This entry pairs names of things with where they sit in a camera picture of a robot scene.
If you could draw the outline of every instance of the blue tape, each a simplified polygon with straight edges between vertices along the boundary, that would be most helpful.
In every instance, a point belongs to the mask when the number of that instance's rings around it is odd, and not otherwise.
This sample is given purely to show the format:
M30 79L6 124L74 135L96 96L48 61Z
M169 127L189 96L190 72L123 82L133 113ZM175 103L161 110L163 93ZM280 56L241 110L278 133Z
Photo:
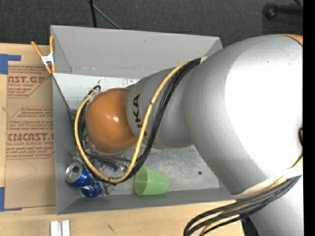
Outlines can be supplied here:
M0 54L0 74L8 74L9 61L21 61L21 55Z
M21 210L20 208L16 209L4 209L4 187L0 187L0 212L8 210Z
M4 211L4 187L0 187L0 211Z

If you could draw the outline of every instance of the dark carpet floor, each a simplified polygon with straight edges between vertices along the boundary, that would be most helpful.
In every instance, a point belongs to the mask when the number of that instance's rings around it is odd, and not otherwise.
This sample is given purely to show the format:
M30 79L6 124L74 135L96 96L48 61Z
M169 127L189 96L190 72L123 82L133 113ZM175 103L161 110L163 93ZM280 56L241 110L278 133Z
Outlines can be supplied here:
M219 36L223 46L272 33L303 34L303 16L267 20L265 3L293 0L94 0L126 30ZM47 44L51 25L93 27L87 0L0 0L0 42ZM114 29L96 13L99 28Z

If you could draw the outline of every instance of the gray box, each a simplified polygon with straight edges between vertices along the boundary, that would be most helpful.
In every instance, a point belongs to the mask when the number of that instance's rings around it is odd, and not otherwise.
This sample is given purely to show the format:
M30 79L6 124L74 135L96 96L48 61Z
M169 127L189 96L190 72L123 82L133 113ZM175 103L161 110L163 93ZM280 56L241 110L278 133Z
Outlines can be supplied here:
M166 173L169 191L137 196L132 179L110 195L89 199L65 180L75 150L67 105L76 109L97 83L102 89L136 82L182 62L222 49L218 37L131 30L51 26L55 38L53 79L57 213L172 206L232 200L194 146L153 150L145 166Z

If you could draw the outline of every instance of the green plastic cup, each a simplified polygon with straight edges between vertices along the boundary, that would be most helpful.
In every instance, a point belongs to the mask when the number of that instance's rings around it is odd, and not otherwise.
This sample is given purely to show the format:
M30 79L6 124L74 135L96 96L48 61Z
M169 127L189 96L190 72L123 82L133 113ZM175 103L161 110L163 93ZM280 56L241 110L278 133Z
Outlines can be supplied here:
M134 179L134 189L138 195L157 195L167 192L168 176L142 167Z

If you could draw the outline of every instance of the blue soda can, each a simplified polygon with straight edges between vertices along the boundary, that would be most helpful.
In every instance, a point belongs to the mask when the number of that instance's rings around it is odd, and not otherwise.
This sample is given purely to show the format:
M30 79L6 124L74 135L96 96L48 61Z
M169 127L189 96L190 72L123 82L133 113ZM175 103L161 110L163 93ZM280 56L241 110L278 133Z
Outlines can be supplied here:
M80 187L81 192L88 198L94 198L102 192L99 183L81 163L72 163L65 171L67 182Z

